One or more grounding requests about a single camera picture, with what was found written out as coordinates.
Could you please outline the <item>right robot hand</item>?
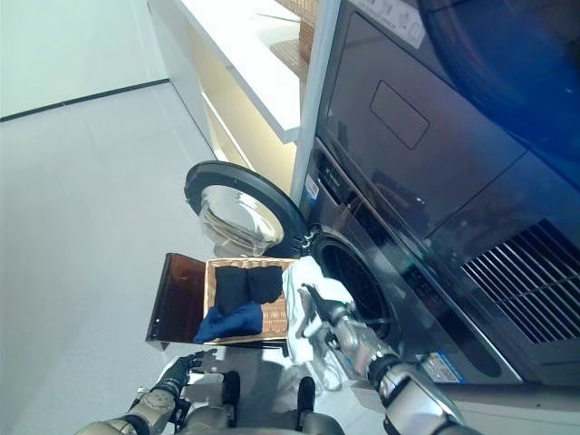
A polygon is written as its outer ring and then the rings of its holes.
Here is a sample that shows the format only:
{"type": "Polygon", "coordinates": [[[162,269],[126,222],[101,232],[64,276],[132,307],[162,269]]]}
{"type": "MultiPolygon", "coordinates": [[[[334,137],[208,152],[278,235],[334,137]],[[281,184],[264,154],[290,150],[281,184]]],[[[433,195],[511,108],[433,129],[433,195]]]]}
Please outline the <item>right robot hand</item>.
{"type": "Polygon", "coordinates": [[[298,323],[297,338],[311,337],[324,323],[335,326],[353,303],[346,287],[332,278],[324,278],[318,284],[303,283],[298,292],[304,315],[298,323]]]}

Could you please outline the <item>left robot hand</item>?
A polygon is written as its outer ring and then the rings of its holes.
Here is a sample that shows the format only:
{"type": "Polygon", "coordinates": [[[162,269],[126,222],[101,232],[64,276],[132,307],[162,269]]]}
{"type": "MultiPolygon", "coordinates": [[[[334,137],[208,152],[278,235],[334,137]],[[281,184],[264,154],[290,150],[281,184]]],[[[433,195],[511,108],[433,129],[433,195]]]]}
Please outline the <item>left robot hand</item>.
{"type": "Polygon", "coordinates": [[[154,388],[173,392],[174,394],[180,393],[188,384],[189,376],[192,373],[206,372],[203,368],[204,360],[210,355],[214,356],[216,353],[216,349],[209,349],[178,357],[162,372],[154,388]]]}

